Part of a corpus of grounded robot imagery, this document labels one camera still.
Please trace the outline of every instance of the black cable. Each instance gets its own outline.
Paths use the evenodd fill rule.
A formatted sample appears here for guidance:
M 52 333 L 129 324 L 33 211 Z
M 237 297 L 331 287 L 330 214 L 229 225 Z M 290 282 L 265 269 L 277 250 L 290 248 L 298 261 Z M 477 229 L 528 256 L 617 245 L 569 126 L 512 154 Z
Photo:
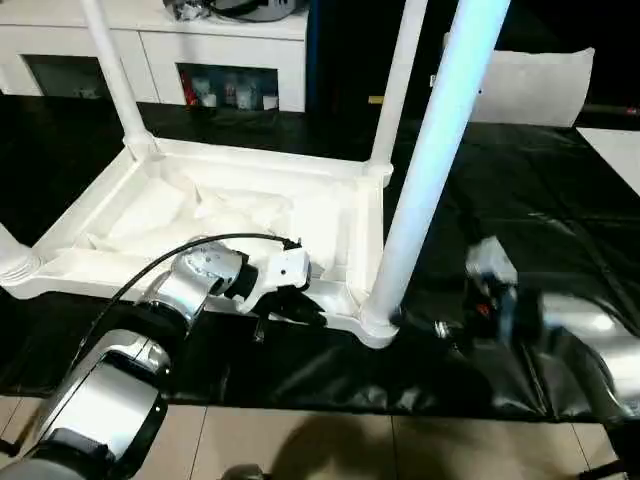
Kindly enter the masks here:
M 76 354 L 73 357 L 73 360 L 71 361 L 71 365 L 69 366 L 69 370 L 67 370 L 67 373 L 66 373 L 65 377 L 68 376 L 69 373 L 71 372 L 71 370 L 76 366 L 76 362 L 80 358 L 87 341 L 89 340 L 89 338 L 91 337 L 91 335 L 95 331 L 95 329 L 98 326 L 98 324 L 100 323 L 100 321 L 105 317 L 105 315 L 107 315 L 107 313 L 109 313 L 109 311 L 111 311 L 113 306 L 116 303 L 118 303 L 118 300 L 120 300 L 122 298 L 122 296 L 131 289 L 131 287 L 133 287 L 136 283 L 138 283 L 140 281 L 140 279 L 142 279 L 142 277 L 144 277 L 147 273 L 149 273 L 151 270 L 156 268 L 158 265 L 160 265 L 165 260 L 173 257 L 174 255 L 177 255 L 178 253 L 184 252 L 185 250 L 189 250 L 190 248 L 197 247 L 198 245 L 203 245 L 205 243 L 217 242 L 217 241 L 220 241 L 220 240 L 230 240 L 230 239 L 234 239 L 234 238 L 259 238 L 259 239 L 262 239 L 262 240 L 271 240 L 271 241 L 274 241 L 274 242 L 282 242 L 282 244 L 285 247 L 285 250 L 300 246 L 300 243 L 294 242 L 293 240 L 290 240 L 290 239 L 285 238 L 285 237 L 280 237 L 278 235 L 269 235 L 269 234 L 266 234 L 266 233 L 225 233 L 225 234 L 222 234 L 222 235 L 212 235 L 210 237 L 203 237 L 203 238 L 199 238 L 197 240 L 193 240 L 193 241 L 185 243 L 184 245 L 181 245 L 181 246 L 179 246 L 177 248 L 174 248 L 170 252 L 167 252 L 164 255 L 156 258 L 149 265 L 147 265 L 142 270 L 140 270 L 136 275 L 134 275 L 133 278 L 131 278 L 131 280 L 129 280 L 127 283 L 125 283 L 122 286 L 122 288 L 120 288 L 120 290 L 118 290 L 115 293 L 115 295 L 113 297 L 111 297 L 111 300 L 109 300 L 109 303 L 107 303 L 107 306 L 104 307 L 102 312 L 100 312 L 100 314 L 98 314 L 98 316 L 93 320 L 93 322 L 91 322 L 91 326 L 89 327 L 89 332 L 84 336 L 84 338 L 80 342 L 80 345 L 78 346 L 78 350 L 76 351 Z
M 218 8 L 216 7 L 215 3 L 216 2 L 214 1 L 209 4 L 209 8 L 213 13 L 222 15 L 223 17 L 235 19 L 237 17 L 246 15 L 248 13 L 251 13 L 257 10 L 258 7 L 262 5 L 263 2 L 262 0 L 249 0 L 245 3 L 234 5 L 233 7 L 229 7 L 229 8 Z

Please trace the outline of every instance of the white cabinet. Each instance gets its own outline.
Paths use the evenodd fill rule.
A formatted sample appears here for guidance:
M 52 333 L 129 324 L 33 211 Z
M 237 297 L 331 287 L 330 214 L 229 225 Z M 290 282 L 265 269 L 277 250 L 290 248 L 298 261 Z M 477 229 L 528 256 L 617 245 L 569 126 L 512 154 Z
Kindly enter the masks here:
M 225 67 L 245 67 L 248 72 L 251 69 L 265 74 L 273 72 L 277 88 L 268 93 L 278 97 L 280 110 L 304 111 L 304 41 L 156 32 L 142 32 L 141 36 L 163 103 L 185 103 L 185 79 L 180 74 L 184 76 L 189 66 L 218 69 L 220 81 L 224 81 Z
M 157 102 L 139 34 L 124 30 L 113 34 L 136 99 Z M 70 96 L 59 92 L 75 92 L 74 96 L 90 97 L 95 92 L 87 85 L 104 83 L 95 55 L 86 28 L 2 25 L 2 90 L 13 95 Z
M 138 101 L 304 111 L 308 12 L 178 22 L 162 0 L 102 3 Z M 107 95 L 79 0 L 0 0 L 0 89 Z

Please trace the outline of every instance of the black plastic sheet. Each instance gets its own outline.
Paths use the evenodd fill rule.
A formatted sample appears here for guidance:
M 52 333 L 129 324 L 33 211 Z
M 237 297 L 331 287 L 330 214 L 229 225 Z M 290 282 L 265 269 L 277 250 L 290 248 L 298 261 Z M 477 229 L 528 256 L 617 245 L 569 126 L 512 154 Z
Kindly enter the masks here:
M 0 152 L 18 170 L 0 192 L 0 221 L 32 243 L 121 149 L 112 106 L 2 97 L 14 121 Z M 375 118 L 212 112 L 144 105 L 154 134 L 354 161 L 370 154 Z M 404 123 L 385 191 L 388 228 L 418 131 Z M 465 320 L 465 258 L 496 235 L 532 291 L 597 298 L 636 328 L 633 238 L 638 198 L 574 130 L 470 125 L 404 302 L 398 337 L 374 351 L 349 334 L 206 314 L 174 366 L 179 403 L 437 414 L 526 420 L 593 419 L 574 350 L 558 344 L 437 340 L 434 320 Z M 60 382 L 103 299 L 0 292 L 0 393 L 45 396 Z

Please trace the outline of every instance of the cabinet door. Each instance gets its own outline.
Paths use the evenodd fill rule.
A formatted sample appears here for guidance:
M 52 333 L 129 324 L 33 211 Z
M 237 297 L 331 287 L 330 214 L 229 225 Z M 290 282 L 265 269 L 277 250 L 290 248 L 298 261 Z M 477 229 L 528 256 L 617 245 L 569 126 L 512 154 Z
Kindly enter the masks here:
M 280 110 L 304 111 L 303 40 L 156 32 L 141 36 L 163 103 L 230 106 L 236 101 L 237 108 L 260 110 L 274 108 L 277 98 Z
M 136 100 L 158 102 L 137 32 L 114 30 Z M 93 40 L 85 28 L 0 27 L 3 90 L 13 95 L 108 97 Z

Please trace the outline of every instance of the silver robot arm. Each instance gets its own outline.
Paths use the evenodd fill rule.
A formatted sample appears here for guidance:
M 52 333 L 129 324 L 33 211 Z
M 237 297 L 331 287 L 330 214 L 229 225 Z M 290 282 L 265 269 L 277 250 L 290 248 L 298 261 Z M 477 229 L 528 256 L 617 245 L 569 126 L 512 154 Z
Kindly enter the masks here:
M 308 285 L 309 265 L 302 248 L 255 266 L 218 242 L 179 254 L 39 410 L 28 453 L 0 470 L 0 480 L 131 478 L 166 415 L 172 358 L 209 296 L 226 296 L 242 313 L 286 312 L 276 304 Z
M 472 288 L 472 306 L 482 306 L 480 323 L 486 316 L 495 327 L 491 334 L 510 344 L 514 335 L 514 309 L 520 301 L 518 273 L 496 237 L 482 240 L 470 249 L 467 276 Z M 569 293 L 535 292 L 527 305 L 537 325 L 527 326 L 519 340 L 537 345 L 541 351 L 553 345 L 575 376 L 593 415 L 608 424 L 632 418 L 640 411 L 640 337 L 629 330 L 619 313 L 601 299 L 585 299 Z M 484 330 L 472 325 L 469 330 Z

